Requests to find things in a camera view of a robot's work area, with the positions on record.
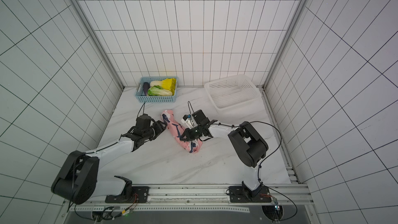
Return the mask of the pink shark print shorts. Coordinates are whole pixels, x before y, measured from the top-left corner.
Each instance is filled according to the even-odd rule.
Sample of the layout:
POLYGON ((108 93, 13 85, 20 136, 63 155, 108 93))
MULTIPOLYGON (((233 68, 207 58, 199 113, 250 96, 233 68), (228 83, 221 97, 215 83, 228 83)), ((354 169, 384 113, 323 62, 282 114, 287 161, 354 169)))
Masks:
POLYGON ((167 125, 167 129, 170 131, 173 138, 176 142, 189 153, 198 153, 203 144, 200 140, 194 141, 181 141, 180 138, 185 131, 185 127, 183 127, 179 122, 177 122, 174 118, 174 113, 171 110, 165 110, 161 119, 167 125))

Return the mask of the white perforated plastic basket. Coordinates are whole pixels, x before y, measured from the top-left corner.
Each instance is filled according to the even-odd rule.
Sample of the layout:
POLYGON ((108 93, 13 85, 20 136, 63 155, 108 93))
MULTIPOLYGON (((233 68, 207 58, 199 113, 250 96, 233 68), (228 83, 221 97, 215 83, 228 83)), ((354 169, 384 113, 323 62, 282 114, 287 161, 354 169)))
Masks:
POLYGON ((240 108, 261 97, 251 79, 242 74, 208 82, 204 88, 219 113, 240 108))

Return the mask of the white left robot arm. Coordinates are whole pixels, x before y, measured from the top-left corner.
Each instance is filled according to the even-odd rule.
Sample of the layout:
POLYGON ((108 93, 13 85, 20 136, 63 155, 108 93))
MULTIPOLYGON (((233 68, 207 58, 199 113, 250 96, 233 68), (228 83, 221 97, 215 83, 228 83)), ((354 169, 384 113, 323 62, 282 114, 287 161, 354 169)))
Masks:
POLYGON ((132 201, 134 190, 130 179, 123 176, 99 179, 99 170, 146 142, 155 140, 166 127, 160 120, 138 120, 135 126, 120 136, 127 138, 126 141, 116 140, 94 150, 71 152, 51 185, 51 192, 77 205, 103 196, 116 203, 132 201))

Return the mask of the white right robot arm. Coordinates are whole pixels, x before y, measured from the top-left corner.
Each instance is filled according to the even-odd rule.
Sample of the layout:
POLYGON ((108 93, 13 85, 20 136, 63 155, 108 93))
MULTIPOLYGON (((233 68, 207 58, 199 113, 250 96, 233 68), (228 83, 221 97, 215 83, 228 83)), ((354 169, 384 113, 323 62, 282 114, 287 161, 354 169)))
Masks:
POLYGON ((259 162, 265 158, 268 144, 254 126, 244 121, 240 125, 222 123, 216 120, 208 123, 202 122, 192 128, 184 130, 180 140, 195 141, 206 137, 229 140, 241 160, 246 166, 243 178, 243 188, 248 194, 259 194, 262 186, 260 183, 259 162))

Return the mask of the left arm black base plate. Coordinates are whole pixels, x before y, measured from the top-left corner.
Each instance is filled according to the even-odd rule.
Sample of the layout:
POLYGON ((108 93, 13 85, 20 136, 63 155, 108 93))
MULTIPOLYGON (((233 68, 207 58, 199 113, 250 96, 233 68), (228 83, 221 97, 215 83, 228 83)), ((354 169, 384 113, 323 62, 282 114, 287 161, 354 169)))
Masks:
POLYGON ((106 203, 116 204, 133 204, 133 203, 146 203, 149 196, 150 187, 136 187, 127 186, 120 195, 117 196, 106 196, 106 203))

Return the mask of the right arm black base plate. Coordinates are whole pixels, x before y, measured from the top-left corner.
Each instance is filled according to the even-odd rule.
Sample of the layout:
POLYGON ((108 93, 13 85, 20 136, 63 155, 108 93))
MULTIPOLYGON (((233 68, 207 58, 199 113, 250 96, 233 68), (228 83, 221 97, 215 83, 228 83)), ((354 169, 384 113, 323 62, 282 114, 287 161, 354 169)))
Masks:
POLYGON ((271 203, 272 202, 272 196, 269 193, 269 188, 261 185, 254 191, 250 190, 245 185, 230 186, 226 190, 226 194, 230 197, 231 203, 271 203))

